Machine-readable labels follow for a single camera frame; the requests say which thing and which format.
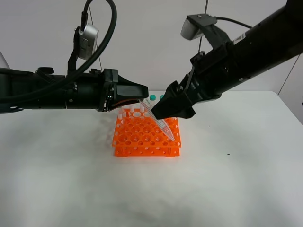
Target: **black cable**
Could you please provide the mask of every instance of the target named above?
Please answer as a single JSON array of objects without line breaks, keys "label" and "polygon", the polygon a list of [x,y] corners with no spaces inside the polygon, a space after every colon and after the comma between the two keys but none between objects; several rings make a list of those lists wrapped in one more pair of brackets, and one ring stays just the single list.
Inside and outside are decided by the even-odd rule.
[{"label": "black cable", "polygon": [[93,0],[87,0],[84,6],[84,10],[83,12],[87,13],[87,11],[89,10],[89,5]]},{"label": "black cable", "polygon": [[233,23],[235,23],[235,24],[242,25],[242,26],[244,26],[244,27],[246,27],[246,28],[249,28],[249,29],[252,28],[252,26],[246,25],[246,24],[244,24],[244,23],[242,23],[242,22],[240,22],[240,21],[233,20],[233,19],[229,19],[229,18],[226,18],[226,17],[216,17],[216,19],[217,19],[217,20],[226,20],[226,21],[229,21],[229,22],[233,22]]},{"label": "black cable", "polygon": [[80,26],[81,31],[84,31],[85,25],[87,23],[87,19],[88,19],[88,16],[89,16],[87,11],[88,11],[89,5],[92,1],[93,0],[87,0],[86,3],[85,3],[84,10],[82,12],[82,17],[81,17],[81,26]]},{"label": "black cable", "polygon": [[49,78],[48,74],[52,74],[54,73],[53,68],[49,68],[49,67],[40,67],[37,69],[37,75],[39,77],[41,77],[41,79],[43,79],[45,82],[49,83],[49,84],[54,84],[57,83],[56,80]]},{"label": "black cable", "polygon": [[[207,6],[208,6],[208,0],[206,0],[206,3],[205,3],[204,13],[207,12]],[[200,53],[200,51],[201,51],[202,37],[203,37],[203,36],[200,37],[198,53]]]},{"label": "black cable", "polygon": [[106,33],[103,41],[101,42],[99,48],[93,53],[93,55],[83,65],[81,65],[71,75],[69,75],[68,77],[66,77],[63,80],[56,82],[55,84],[51,84],[45,88],[39,89],[34,92],[30,92],[27,94],[0,98],[0,103],[17,103],[17,102],[25,102],[25,101],[30,101],[33,99],[38,99],[39,97],[52,93],[55,90],[58,90],[58,89],[64,87],[65,85],[73,82],[77,78],[79,78],[84,73],[84,71],[87,70],[91,66],[91,64],[94,63],[94,61],[101,55],[101,53],[106,48],[107,44],[109,43],[109,41],[114,33],[116,22],[117,22],[116,6],[112,0],[105,0],[105,1],[110,5],[111,10],[112,10],[112,17],[111,17],[110,25],[108,27],[107,33]]}]

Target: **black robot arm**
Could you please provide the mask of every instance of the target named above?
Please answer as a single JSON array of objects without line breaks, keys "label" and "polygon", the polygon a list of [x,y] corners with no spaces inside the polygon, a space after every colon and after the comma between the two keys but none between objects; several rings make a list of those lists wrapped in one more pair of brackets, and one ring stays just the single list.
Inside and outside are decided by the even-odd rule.
[{"label": "black robot arm", "polygon": [[[23,109],[96,109],[105,112],[137,103],[148,97],[146,86],[133,83],[118,75],[117,70],[91,69],[84,71],[106,48],[116,26],[117,12],[112,0],[112,17],[107,33],[96,51],[98,29],[87,23],[87,11],[92,0],[87,0],[81,26],[75,29],[74,48],[68,61],[68,73],[53,75],[52,68],[38,68],[35,73],[0,68],[0,113]],[[76,69],[78,58],[87,60]],[[8,68],[3,61],[2,67]]]},{"label": "black robot arm", "polygon": [[[6,92],[10,96],[27,94],[49,83],[65,78],[64,75],[50,75],[46,78],[36,73],[0,69],[0,78],[7,78]],[[111,111],[117,107],[137,103],[139,99],[148,97],[146,86],[133,83],[118,75],[117,70],[91,69],[83,73],[74,82],[54,92],[25,102],[0,105],[0,113],[13,113],[23,109],[96,109],[100,112]]]},{"label": "black robot arm", "polygon": [[173,82],[152,109],[158,119],[190,118],[192,106],[215,100],[227,91],[303,52],[303,1],[287,4],[231,41],[207,14],[188,16],[181,35],[189,40],[205,35],[213,50],[190,61],[192,70]]}]

